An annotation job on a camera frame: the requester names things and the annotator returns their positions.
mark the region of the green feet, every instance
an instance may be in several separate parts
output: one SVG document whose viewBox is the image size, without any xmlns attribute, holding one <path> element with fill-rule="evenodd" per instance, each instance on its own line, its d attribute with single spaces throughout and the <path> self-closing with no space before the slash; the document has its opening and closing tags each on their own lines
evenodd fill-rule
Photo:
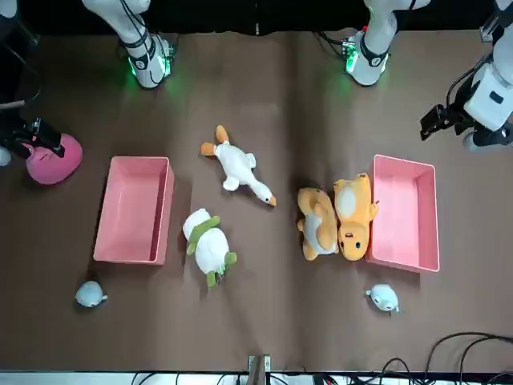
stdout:
<svg viewBox="0 0 513 385">
<path fill-rule="evenodd" d="M 213 287 L 216 285 L 216 273 L 214 271 L 209 271 L 207 273 L 207 286 Z"/>
<path fill-rule="evenodd" d="M 233 251 L 226 253 L 224 256 L 224 263 L 226 263 L 226 265 L 233 265 L 235 262 L 237 262 L 237 254 Z"/>
</svg>

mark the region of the orange and white plush dog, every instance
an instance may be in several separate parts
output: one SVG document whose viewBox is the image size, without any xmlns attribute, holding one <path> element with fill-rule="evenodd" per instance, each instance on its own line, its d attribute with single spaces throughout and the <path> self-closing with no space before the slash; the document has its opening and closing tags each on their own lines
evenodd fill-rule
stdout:
<svg viewBox="0 0 513 385">
<path fill-rule="evenodd" d="M 355 180 L 337 180 L 333 189 L 335 210 L 341 222 L 338 243 L 344 257 L 357 261 L 366 254 L 370 222 L 378 213 L 378 205 L 372 203 L 369 176 L 358 174 Z"/>
<path fill-rule="evenodd" d="M 305 237 L 305 258 L 313 261 L 319 254 L 338 253 L 337 218 L 328 194 L 319 188 L 302 188 L 297 194 L 297 204 L 305 215 L 305 219 L 297 222 Z"/>
</svg>

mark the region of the pink plastic box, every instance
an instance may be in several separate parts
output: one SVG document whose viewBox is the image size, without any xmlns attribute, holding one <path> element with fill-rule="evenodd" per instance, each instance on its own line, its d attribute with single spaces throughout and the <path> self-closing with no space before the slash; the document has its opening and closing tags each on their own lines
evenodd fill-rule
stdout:
<svg viewBox="0 0 513 385">
<path fill-rule="evenodd" d="M 112 158 L 96 237 L 96 261 L 164 263 L 174 179 L 168 158 Z"/>
<path fill-rule="evenodd" d="M 371 180 L 379 209 L 367 261 L 415 272 L 438 271 L 434 167 L 376 155 Z"/>
</svg>

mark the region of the brown tabletop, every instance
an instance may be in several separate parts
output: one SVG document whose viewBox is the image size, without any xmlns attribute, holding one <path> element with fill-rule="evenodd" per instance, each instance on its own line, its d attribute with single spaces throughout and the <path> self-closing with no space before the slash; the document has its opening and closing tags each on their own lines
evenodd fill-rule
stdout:
<svg viewBox="0 0 513 385">
<path fill-rule="evenodd" d="M 35 186 L 20 160 L 0 169 L 1 369 L 238 371 L 248 355 L 266 353 L 276 370 L 378 370 L 394 356 L 421 370 L 446 334 L 513 334 L 513 152 L 470 154 L 452 130 L 419 137 L 419 119 L 489 49 L 477 32 L 401 32 L 371 88 L 354 83 L 306 32 L 184 36 L 172 77 L 154 91 L 137 86 L 116 44 L 112 36 L 45 37 L 31 57 L 44 89 L 25 115 L 76 136 L 84 159 L 50 188 Z M 220 165 L 199 156 L 217 124 L 255 154 L 275 209 L 225 192 Z M 351 178 L 377 153 L 436 167 L 438 273 L 340 255 L 304 259 L 297 188 Z M 91 261 L 115 155 L 171 160 L 176 193 L 160 269 Z M 221 217 L 239 256 L 209 292 L 181 233 L 201 207 Z M 109 299 L 79 309 L 75 291 L 90 276 Z M 397 291 L 400 314 L 367 303 L 365 290 L 378 282 Z M 442 346 L 433 368 L 454 371 L 467 342 Z M 502 371 L 510 357 L 510 347 L 487 342 L 466 369 Z"/>
</svg>

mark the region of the white goose plush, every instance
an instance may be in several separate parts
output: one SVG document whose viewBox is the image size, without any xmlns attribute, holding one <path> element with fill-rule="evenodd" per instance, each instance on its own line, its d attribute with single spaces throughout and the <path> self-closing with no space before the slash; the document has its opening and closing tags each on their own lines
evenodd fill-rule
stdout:
<svg viewBox="0 0 513 385">
<path fill-rule="evenodd" d="M 276 206 L 276 198 L 271 190 L 253 175 L 252 170 L 257 166 L 255 156 L 252 153 L 246 154 L 240 148 L 232 146 L 223 126 L 217 126 L 216 138 L 220 144 L 203 143 L 201 154 L 216 156 L 221 162 L 226 174 L 223 188 L 228 191 L 235 191 L 241 184 L 246 184 L 260 200 L 268 205 Z"/>
</svg>

